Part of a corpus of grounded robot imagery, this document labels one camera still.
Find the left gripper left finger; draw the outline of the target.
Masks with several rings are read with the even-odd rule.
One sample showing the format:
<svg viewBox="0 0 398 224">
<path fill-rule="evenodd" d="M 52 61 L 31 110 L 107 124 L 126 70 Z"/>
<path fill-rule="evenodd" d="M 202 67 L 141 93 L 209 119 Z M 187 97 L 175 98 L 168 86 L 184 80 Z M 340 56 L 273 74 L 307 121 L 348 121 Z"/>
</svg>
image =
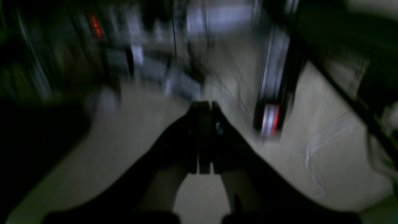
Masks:
<svg viewBox="0 0 398 224">
<path fill-rule="evenodd" d="M 90 201 L 52 212 L 45 224 L 179 224 L 176 194 L 197 168 L 199 102 L 169 125 L 147 153 Z"/>
</svg>

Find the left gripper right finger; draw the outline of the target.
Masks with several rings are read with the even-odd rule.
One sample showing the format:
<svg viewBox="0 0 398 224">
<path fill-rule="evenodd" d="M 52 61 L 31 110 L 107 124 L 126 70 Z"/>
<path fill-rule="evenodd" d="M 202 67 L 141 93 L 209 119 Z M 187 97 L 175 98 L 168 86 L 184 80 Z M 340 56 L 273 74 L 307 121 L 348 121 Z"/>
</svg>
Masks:
<svg viewBox="0 0 398 224">
<path fill-rule="evenodd" d="M 231 213 L 223 224 L 360 224 L 357 213 L 324 207 L 299 192 L 262 159 L 232 126 L 217 102 L 199 103 L 200 173 L 213 165 L 227 193 Z"/>
</svg>

